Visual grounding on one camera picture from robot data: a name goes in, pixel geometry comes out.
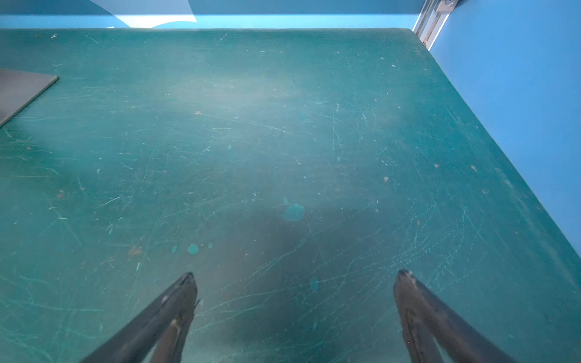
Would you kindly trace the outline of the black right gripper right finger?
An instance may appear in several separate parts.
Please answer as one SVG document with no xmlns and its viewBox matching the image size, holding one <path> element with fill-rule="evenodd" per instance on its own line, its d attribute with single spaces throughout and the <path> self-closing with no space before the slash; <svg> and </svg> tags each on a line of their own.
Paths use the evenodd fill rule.
<svg viewBox="0 0 581 363">
<path fill-rule="evenodd" d="M 454 362 L 513 362 L 408 270 L 393 286 L 402 338 L 412 362 L 442 362 L 439 349 Z"/>
</svg>

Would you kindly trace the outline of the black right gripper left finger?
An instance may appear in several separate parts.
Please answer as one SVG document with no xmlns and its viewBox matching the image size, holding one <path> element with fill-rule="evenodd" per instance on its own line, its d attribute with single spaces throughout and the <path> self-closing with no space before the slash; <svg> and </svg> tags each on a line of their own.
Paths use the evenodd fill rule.
<svg viewBox="0 0 581 363">
<path fill-rule="evenodd" d="M 198 301 L 186 272 L 84 362 L 180 362 Z"/>
</svg>

